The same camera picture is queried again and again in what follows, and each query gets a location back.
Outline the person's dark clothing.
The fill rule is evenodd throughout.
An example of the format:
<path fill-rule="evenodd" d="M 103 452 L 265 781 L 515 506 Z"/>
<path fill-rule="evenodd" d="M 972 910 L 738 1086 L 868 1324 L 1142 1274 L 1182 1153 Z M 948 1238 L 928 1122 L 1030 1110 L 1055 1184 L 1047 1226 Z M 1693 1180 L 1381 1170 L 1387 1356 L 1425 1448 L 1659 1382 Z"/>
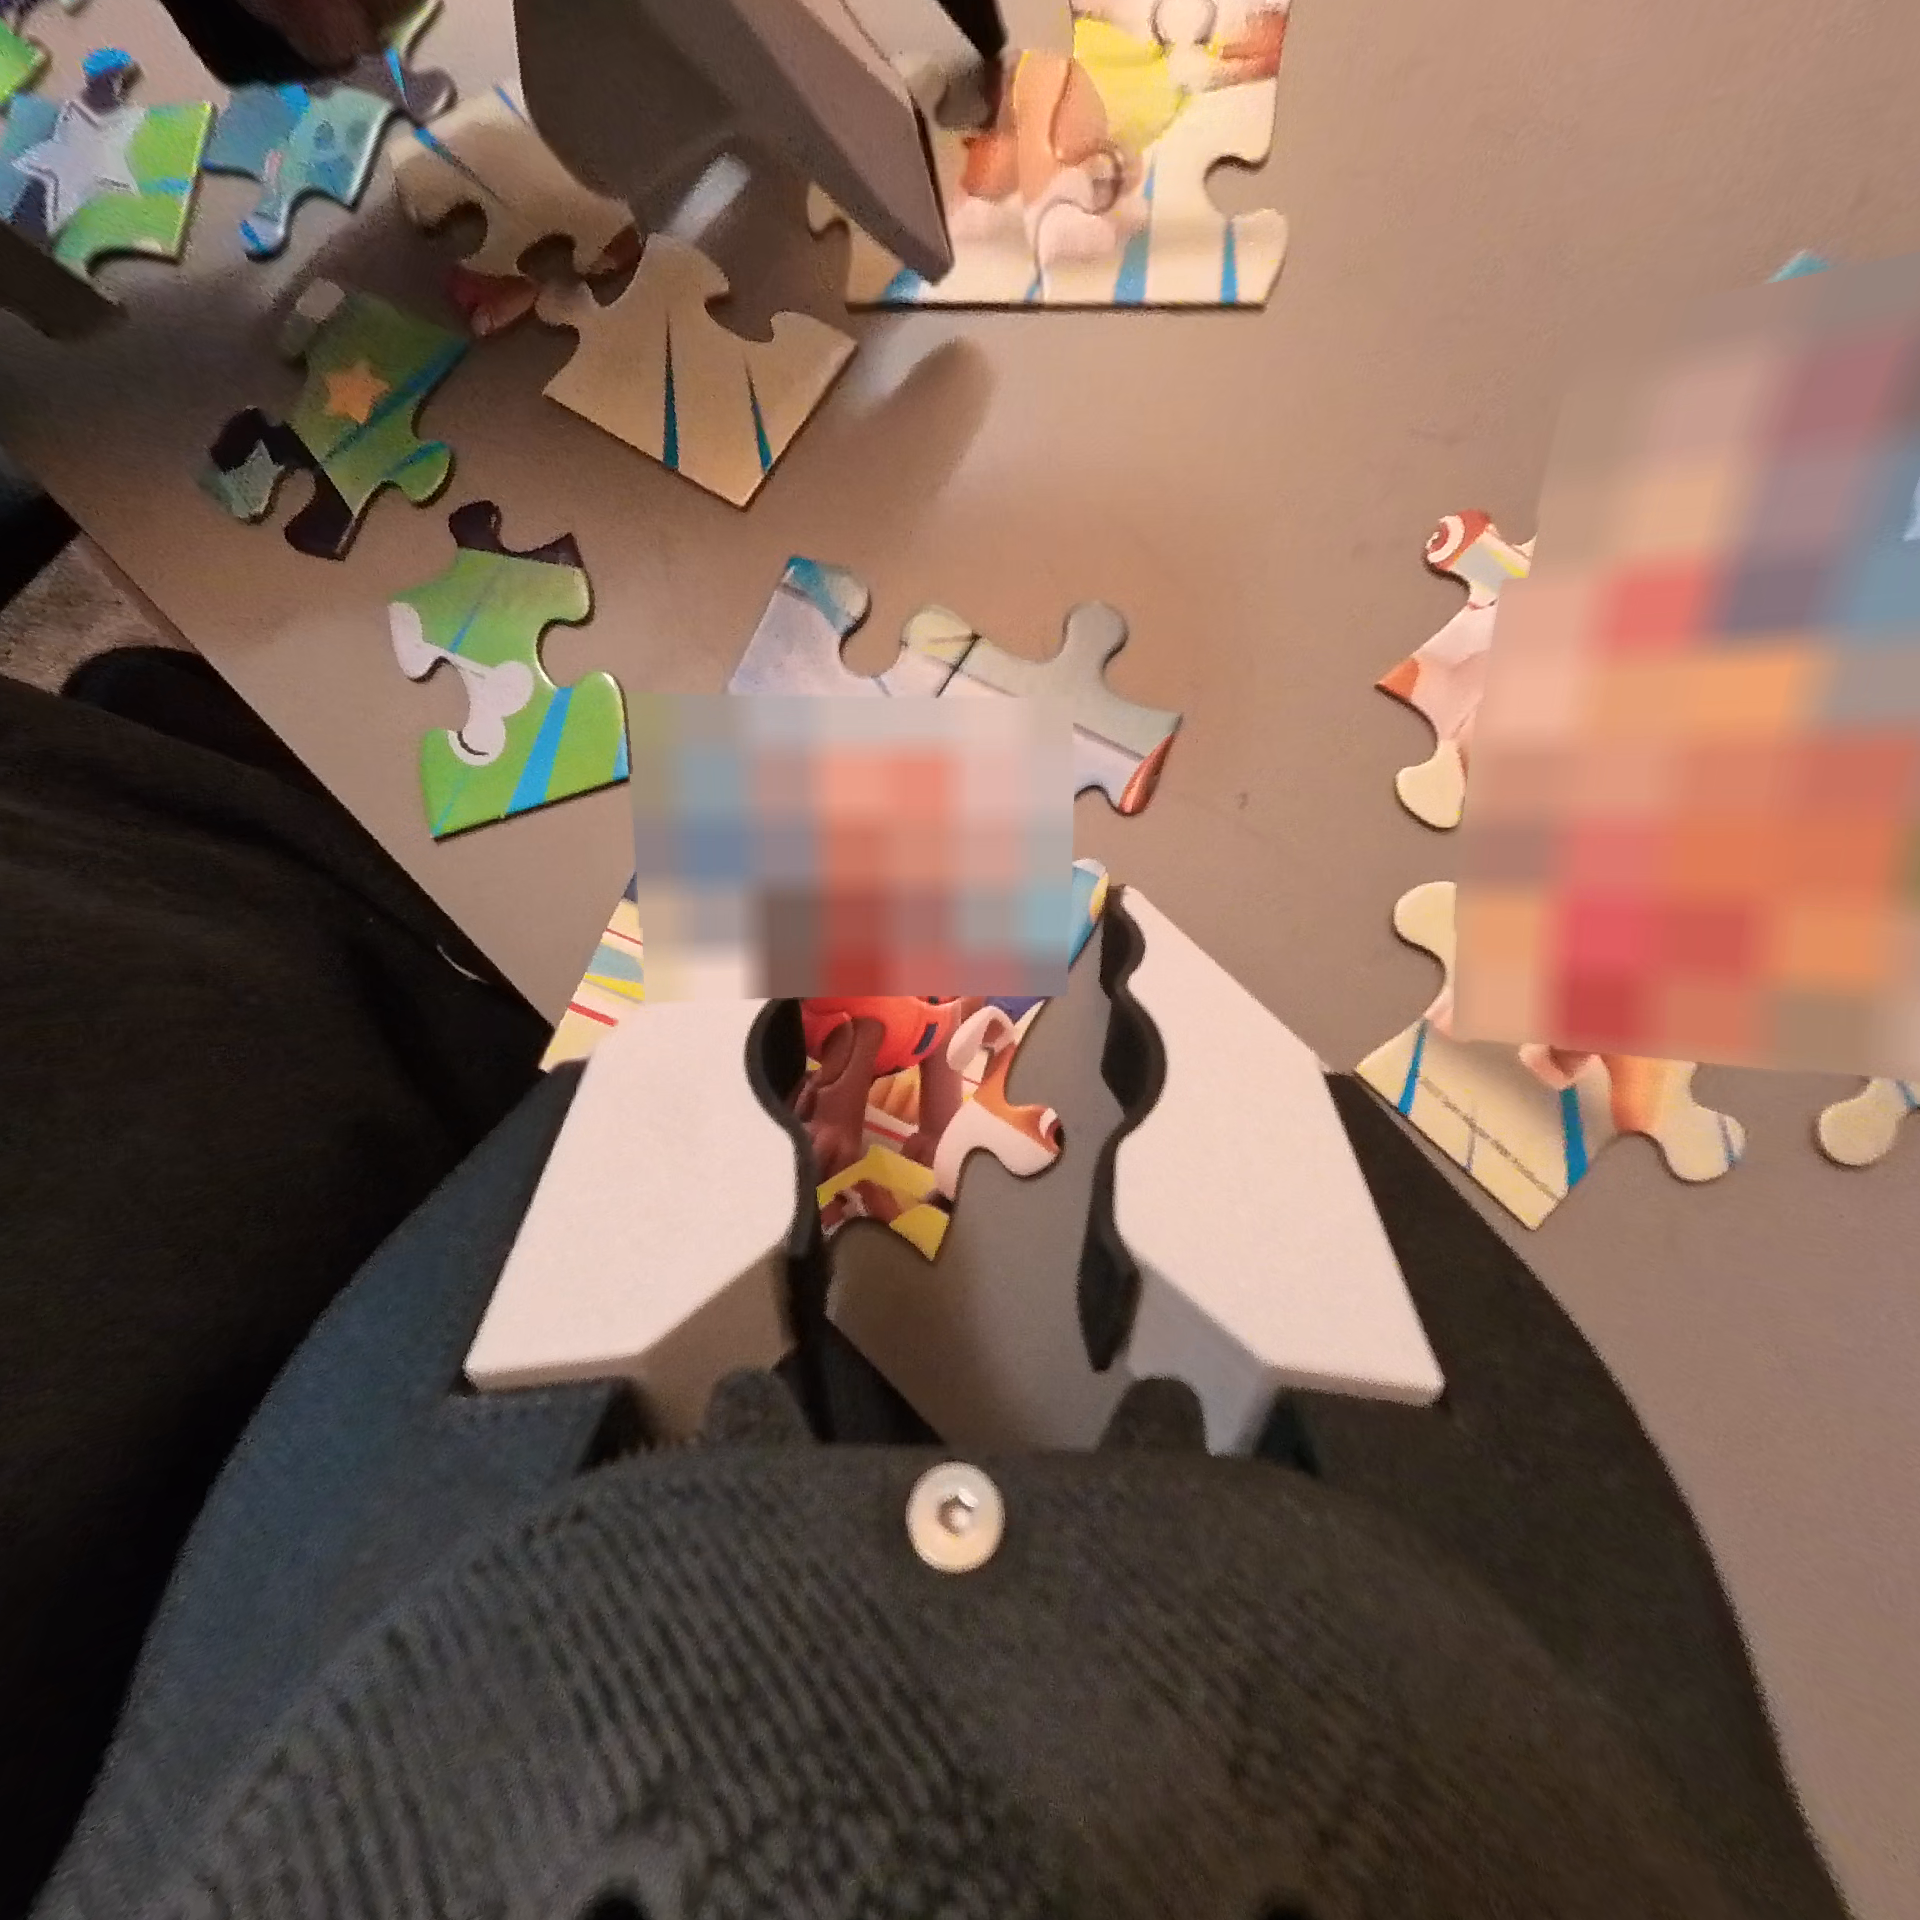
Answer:
<path fill-rule="evenodd" d="M 198 655 L 3 678 L 3 1916 L 250 1409 L 550 1033 Z"/>

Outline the cream blue-striped jigsaw piece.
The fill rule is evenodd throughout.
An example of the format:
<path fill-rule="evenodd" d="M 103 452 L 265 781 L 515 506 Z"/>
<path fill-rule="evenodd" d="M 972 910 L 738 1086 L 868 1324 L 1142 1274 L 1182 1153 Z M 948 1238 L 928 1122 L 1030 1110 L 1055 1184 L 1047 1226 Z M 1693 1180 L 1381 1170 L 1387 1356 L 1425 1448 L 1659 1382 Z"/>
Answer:
<path fill-rule="evenodd" d="M 810 314 L 775 314 L 768 340 L 717 324 L 728 294 L 704 250 L 652 236 L 617 300 L 550 284 L 544 327 L 578 347 L 544 396 L 700 491 L 744 508 L 855 351 Z"/>

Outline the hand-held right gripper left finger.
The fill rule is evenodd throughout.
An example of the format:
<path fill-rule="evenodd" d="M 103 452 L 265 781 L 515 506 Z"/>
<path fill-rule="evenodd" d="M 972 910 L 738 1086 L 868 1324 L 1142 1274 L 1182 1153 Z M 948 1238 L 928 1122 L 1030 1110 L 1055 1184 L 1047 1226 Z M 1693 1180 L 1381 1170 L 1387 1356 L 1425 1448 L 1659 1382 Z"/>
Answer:
<path fill-rule="evenodd" d="M 598 1037 L 467 1345 L 476 1391 L 620 1383 L 690 1440 L 792 1352 L 819 1207 L 792 1000 L 643 1001 Z"/>

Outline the joined jigsaw pieces red figure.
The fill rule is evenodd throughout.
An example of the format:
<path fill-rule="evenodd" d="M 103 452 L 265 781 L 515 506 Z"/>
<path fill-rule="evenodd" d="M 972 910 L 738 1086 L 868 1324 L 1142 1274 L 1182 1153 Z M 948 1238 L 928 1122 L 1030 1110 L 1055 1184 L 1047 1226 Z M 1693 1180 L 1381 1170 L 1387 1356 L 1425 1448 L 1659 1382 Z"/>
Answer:
<path fill-rule="evenodd" d="M 1096 791 L 1122 817 L 1154 801 L 1182 715 L 1109 690 L 1106 667 L 1131 638 L 1122 612 L 1073 604 L 1060 644 L 1030 658 L 956 609 L 921 608 L 900 624 L 897 655 L 865 675 L 847 667 L 847 640 L 868 608 L 872 595 L 849 569 L 789 559 L 731 691 L 1055 697 L 1073 727 L 1068 792 Z M 1014 1180 L 1060 1155 L 1055 1108 L 1010 1094 L 1043 1005 L 1046 996 L 801 1005 L 805 1061 L 792 1112 L 813 1140 L 825 1231 L 872 1218 L 932 1260 L 972 1153 Z"/>

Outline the scattered loose jigsaw bits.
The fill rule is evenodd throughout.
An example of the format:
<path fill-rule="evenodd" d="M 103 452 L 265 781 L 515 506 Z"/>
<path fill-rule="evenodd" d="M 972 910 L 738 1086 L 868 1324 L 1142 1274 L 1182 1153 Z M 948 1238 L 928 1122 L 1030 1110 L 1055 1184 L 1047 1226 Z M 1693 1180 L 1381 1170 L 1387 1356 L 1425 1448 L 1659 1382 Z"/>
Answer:
<path fill-rule="evenodd" d="M 70 97 L 47 97 L 49 63 L 22 28 L 29 2 L 3 2 L 3 223 L 42 238 L 85 275 L 103 259 L 177 265 L 206 174 L 249 177 L 262 200 L 239 236 L 273 259 L 305 200 L 353 208 L 394 116 L 428 131 L 453 102 L 438 70 L 411 70 L 408 49 L 431 21 L 343 77 L 228 86 L 212 102 L 129 102 L 138 63 L 97 44 Z M 305 474 L 309 500 L 287 520 L 292 548 L 343 562 L 382 491 L 416 506 L 452 484 L 453 452 L 417 437 L 417 412 L 459 367 L 462 340 L 366 290 L 314 276 L 282 324 L 282 348 L 305 375 L 287 419 L 240 409 L 206 447 L 202 491 L 239 523 L 262 523 L 282 484 Z M 399 669 L 420 681 L 452 669 L 462 719 L 420 738 L 417 781 L 433 839 L 462 837 L 630 776 L 628 701 L 609 673 L 557 685 L 541 638 L 592 609 L 572 536 L 510 548 L 501 506 L 471 500 L 447 520 L 458 559 L 387 604 Z"/>

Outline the large joined jigsaw puzzle section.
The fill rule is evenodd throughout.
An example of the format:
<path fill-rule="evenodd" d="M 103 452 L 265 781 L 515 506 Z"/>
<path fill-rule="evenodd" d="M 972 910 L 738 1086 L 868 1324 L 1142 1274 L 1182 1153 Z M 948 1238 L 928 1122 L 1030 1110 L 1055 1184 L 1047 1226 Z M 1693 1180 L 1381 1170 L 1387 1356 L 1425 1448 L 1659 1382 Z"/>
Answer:
<path fill-rule="evenodd" d="M 1453 511 L 1463 609 L 1381 675 L 1461 881 L 1358 1077 L 1525 1226 L 1653 1140 L 1739 1163 L 1699 1063 L 1916 1067 L 1916 259 L 1707 300 L 1563 415 L 1543 571 Z"/>

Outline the joined jigsaw pieces yellow figure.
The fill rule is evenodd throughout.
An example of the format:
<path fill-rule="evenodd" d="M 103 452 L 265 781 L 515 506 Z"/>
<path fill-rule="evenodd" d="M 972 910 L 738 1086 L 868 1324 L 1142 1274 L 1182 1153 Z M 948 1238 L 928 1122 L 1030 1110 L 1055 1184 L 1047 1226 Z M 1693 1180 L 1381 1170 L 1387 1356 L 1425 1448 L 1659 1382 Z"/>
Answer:
<path fill-rule="evenodd" d="M 1283 37 L 1286 2 L 1068 2 L 1063 44 L 918 53 L 949 272 L 900 265 L 823 189 L 805 226 L 847 236 L 852 309 L 1259 309 L 1286 223 L 1224 212 L 1210 174 L 1268 162 Z"/>

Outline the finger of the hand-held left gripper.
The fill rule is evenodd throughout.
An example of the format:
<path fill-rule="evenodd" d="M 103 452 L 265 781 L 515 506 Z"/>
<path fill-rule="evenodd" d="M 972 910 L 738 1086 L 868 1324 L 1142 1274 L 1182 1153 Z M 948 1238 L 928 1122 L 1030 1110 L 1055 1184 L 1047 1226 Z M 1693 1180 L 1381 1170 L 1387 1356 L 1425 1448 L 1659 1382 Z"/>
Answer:
<path fill-rule="evenodd" d="M 849 2 L 515 2 L 515 56 L 538 137 L 634 212 L 751 149 L 918 275 L 952 265 L 924 111 Z"/>
<path fill-rule="evenodd" d="M 90 340 L 125 324 L 125 309 L 85 275 L 56 259 L 47 238 L 3 223 L 3 314 L 56 341 Z"/>

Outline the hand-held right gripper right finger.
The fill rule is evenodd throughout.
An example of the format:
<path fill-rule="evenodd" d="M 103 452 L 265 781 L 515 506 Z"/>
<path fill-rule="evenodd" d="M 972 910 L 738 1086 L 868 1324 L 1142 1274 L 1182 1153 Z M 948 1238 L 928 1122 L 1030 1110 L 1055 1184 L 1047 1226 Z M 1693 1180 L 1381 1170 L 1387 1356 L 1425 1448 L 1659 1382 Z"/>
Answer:
<path fill-rule="evenodd" d="M 1142 887 L 1099 921 L 1099 1084 L 1076 1332 L 1089 1372 L 1191 1386 L 1216 1457 L 1286 1391 L 1430 1407 L 1442 1366 L 1322 1058 Z"/>

